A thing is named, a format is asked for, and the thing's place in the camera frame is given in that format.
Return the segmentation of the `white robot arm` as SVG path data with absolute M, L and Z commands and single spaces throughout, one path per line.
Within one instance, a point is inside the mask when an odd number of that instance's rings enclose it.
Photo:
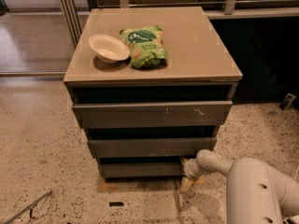
M 283 224 L 299 215 L 299 183 L 273 166 L 254 158 L 227 161 L 203 149 L 181 160 L 182 192 L 207 172 L 226 177 L 227 224 Z

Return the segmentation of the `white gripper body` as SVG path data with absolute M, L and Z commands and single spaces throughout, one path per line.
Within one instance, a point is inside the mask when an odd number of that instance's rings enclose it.
M 181 157 L 180 160 L 183 165 L 184 174 L 189 179 L 198 179 L 206 171 L 202 158 L 186 159 Z

